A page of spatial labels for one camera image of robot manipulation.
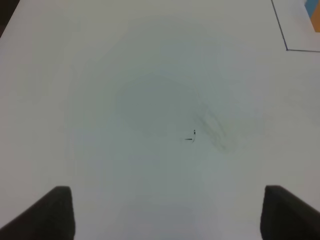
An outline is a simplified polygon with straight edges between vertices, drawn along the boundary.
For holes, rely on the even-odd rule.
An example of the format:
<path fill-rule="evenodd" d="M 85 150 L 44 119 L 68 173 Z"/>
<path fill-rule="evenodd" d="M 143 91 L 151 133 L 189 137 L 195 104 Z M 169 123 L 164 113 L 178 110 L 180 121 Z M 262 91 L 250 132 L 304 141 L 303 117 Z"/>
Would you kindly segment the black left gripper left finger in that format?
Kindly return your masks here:
<path fill-rule="evenodd" d="M 56 186 L 0 228 L 2 240 L 73 240 L 75 214 L 69 186 Z"/>

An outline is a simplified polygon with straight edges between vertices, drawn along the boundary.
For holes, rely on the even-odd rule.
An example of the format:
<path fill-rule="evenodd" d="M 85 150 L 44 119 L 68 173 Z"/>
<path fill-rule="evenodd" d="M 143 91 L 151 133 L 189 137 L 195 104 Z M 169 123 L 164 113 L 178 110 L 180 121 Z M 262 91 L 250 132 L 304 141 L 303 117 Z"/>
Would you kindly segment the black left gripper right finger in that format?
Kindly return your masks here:
<path fill-rule="evenodd" d="M 260 233 L 263 240 L 318 240 L 320 212 L 282 186 L 267 185 Z"/>

